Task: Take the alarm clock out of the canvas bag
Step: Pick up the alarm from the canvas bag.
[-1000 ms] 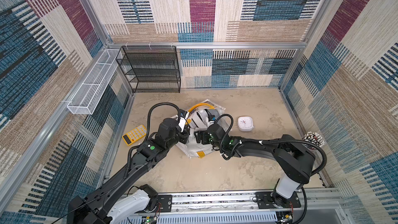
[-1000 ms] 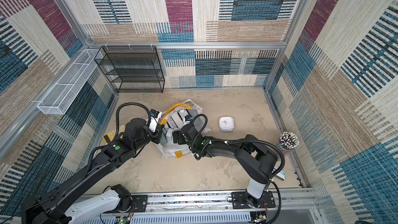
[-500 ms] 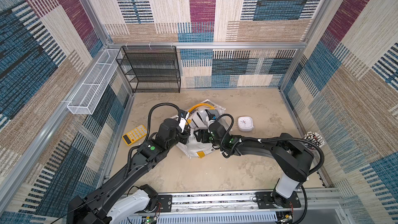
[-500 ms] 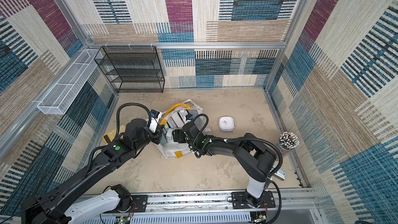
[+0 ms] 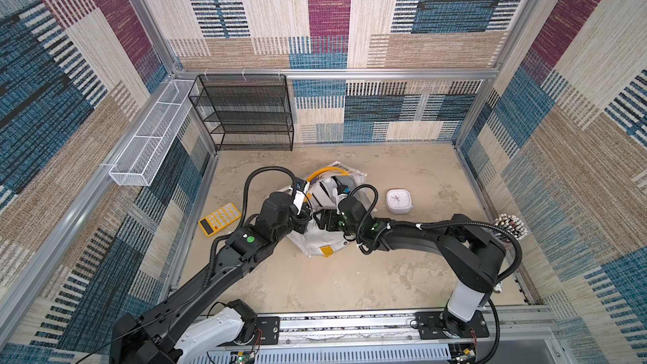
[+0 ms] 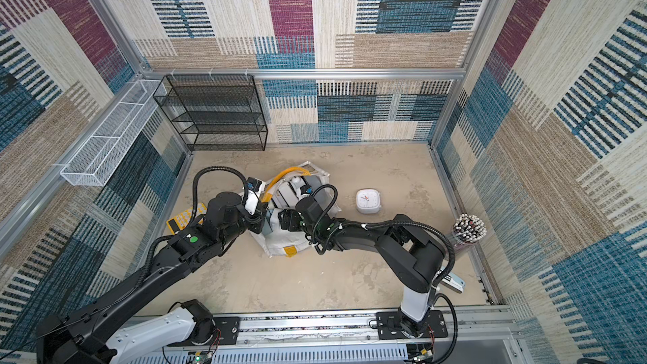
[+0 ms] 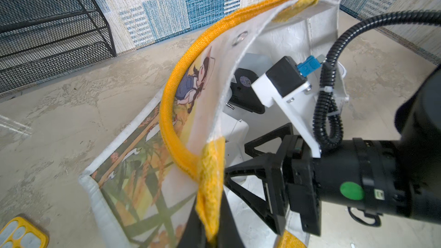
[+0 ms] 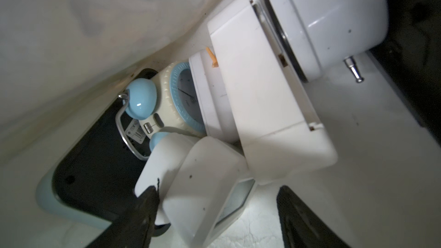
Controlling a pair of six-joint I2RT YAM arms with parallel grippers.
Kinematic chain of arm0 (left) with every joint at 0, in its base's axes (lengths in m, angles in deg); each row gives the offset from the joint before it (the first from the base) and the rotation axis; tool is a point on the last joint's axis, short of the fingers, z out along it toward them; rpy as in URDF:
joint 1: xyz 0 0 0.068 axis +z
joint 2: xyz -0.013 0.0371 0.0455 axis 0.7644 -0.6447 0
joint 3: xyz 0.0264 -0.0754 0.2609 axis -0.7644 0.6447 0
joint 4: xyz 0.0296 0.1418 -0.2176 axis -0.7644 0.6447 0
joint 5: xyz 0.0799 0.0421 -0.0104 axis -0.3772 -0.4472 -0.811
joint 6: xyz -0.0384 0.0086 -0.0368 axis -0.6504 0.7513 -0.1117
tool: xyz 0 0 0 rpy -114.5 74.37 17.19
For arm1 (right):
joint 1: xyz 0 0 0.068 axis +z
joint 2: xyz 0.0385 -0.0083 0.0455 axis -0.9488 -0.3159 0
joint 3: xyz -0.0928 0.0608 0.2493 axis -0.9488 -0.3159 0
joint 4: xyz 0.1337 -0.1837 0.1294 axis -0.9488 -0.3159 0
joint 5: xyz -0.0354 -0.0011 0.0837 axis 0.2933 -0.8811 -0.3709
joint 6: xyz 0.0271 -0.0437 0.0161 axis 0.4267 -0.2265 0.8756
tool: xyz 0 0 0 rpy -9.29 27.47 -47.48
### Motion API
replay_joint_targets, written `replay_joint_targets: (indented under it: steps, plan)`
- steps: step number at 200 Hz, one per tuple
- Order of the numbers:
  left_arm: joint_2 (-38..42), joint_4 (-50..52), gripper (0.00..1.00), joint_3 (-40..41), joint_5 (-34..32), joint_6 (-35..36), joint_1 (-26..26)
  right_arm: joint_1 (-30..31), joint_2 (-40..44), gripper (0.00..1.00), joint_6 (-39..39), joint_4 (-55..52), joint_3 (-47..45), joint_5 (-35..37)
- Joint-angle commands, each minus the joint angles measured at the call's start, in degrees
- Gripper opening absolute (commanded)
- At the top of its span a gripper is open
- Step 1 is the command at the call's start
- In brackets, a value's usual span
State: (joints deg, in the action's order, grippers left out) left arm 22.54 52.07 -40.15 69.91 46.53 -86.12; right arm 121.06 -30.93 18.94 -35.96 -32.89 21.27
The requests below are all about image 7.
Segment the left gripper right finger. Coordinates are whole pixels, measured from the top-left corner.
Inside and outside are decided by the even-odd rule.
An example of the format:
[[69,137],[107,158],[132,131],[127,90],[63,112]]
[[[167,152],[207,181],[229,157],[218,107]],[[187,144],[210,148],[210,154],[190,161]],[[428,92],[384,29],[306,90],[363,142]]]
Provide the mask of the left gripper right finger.
[[244,248],[226,194],[222,194],[217,248]]

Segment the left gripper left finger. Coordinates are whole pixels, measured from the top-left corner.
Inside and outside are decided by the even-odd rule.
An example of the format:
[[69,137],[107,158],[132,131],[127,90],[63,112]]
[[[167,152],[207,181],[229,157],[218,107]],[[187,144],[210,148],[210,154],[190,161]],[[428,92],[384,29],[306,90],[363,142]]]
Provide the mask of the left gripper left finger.
[[177,245],[177,248],[205,248],[207,238],[204,226],[196,212],[196,200],[192,206],[184,233]]

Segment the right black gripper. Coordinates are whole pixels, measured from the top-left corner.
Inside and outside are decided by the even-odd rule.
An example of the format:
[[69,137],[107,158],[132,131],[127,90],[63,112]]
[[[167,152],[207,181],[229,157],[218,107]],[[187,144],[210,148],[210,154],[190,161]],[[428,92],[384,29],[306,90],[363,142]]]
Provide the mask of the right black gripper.
[[[293,125],[287,123],[247,142],[245,153],[252,159],[226,168],[224,182],[275,234],[285,230],[288,196],[290,210],[300,215],[302,230],[320,236],[321,201],[313,157],[303,138],[293,133]],[[284,156],[256,149],[277,138],[286,150],[285,164]]]

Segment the white canvas tote bag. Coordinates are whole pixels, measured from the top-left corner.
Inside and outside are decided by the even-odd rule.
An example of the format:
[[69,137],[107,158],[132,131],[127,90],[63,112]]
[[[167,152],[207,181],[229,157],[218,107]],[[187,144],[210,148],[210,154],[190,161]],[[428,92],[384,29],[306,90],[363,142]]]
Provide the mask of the white canvas tote bag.
[[217,248],[225,193],[245,247],[300,247],[309,234],[286,214],[277,235],[225,186],[246,161],[245,142],[290,123],[274,104],[264,114],[229,103],[238,68],[260,77],[290,56],[319,92],[313,68],[337,39],[341,0],[264,0],[210,26],[178,61],[166,85],[79,178],[108,248],[176,248],[192,206]]

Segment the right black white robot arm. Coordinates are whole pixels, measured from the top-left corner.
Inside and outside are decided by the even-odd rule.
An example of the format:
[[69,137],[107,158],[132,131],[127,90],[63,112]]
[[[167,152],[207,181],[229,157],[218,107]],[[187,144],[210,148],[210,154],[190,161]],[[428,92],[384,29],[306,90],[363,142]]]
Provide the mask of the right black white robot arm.
[[332,45],[321,62],[318,101],[312,120],[321,156],[292,124],[246,143],[250,160],[226,168],[225,186],[239,196],[276,234],[287,211],[300,215],[306,233],[321,233],[321,202],[358,209],[372,226],[382,214],[441,221],[441,70],[436,68],[396,112],[399,141],[343,139],[334,92],[337,62],[357,36],[387,25],[439,26],[439,11],[380,14],[354,25]]

